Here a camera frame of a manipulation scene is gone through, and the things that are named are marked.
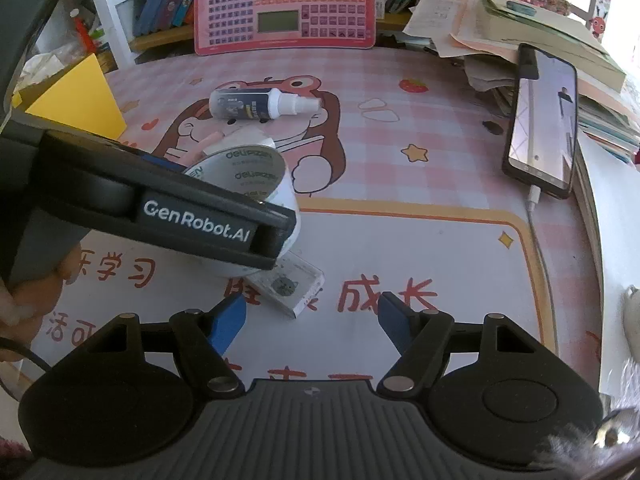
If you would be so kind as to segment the person's left hand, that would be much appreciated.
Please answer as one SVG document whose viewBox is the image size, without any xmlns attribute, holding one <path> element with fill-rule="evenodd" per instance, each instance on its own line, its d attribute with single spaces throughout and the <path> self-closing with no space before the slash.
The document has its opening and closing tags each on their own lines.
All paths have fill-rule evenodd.
<svg viewBox="0 0 640 480">
<path fill-rule="evenodd" d="M 40 280 L 12 288 L 1 283 L 1 337 L 28 348 L 37 336 L 43 319 L 53 311 L 63 287 L 78 277 L 81 246 L 76 245 L 58 266 Z"/>
</svg>

